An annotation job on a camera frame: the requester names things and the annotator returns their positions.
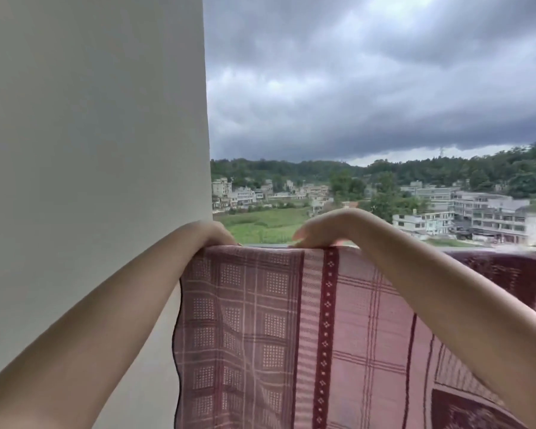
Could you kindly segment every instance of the white wall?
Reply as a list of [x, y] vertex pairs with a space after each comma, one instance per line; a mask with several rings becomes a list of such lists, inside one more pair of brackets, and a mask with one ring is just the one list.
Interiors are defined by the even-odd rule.
[[[201, 0], [0, 0], [0, 369], [210, 218]], [[172, 427], [178, 292], [98, 427]]]

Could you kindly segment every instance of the forest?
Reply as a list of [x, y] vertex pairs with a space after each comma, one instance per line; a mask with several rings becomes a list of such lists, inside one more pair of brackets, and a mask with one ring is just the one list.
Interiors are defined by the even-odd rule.
[[213, 179], [229, 177], [235, 186], [259, 187], [265, 179], [272, 179], [275, 191], [283, 190], [286, 180], [292, 180], [296, 186], [302, 182], [327, 183], [334, 193], [341, 192], [348, 200], [356, 200], [365, 186], [375, 186], [385, 173], [392, 175], [396, 185], [420, 180], [425, 184], [450, 186], [461, 181], [465, 189], [473, 191], [491, 192], [500, 187], [515, 198], [536, 195], [536, 143], [470, 159], [378, 160], [358, 167], [339, 161], [294, 163], [238, 158], [211, 160], [210, 169]]

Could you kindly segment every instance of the pink plaid blanket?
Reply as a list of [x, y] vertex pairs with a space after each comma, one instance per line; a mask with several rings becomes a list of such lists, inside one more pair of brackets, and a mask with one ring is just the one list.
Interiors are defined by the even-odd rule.
[[[536, 254], [450, 255], [536, 310]], [[524, 426], [351, 248], [210, 248], [182, 279], [177, 429]]]

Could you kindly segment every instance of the dark storm cloud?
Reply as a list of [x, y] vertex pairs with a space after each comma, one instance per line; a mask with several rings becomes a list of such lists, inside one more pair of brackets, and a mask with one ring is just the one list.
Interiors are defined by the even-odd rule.
[[536, 141], [536, 0], [204, 0], [211, 156]]

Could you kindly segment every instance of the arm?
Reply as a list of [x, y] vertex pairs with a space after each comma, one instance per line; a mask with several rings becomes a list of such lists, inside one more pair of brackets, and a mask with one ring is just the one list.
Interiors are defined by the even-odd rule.
[[349, 239], [436, 336], [536, 428], [536, 312], [480, 274], [362, 210], [308, 221], [300, 247]]
[[205, 245], [235, 244], [191, 223], [140, 254], [50, 326], [0, 373], [0, 429], [90, 428], [180, 275]]

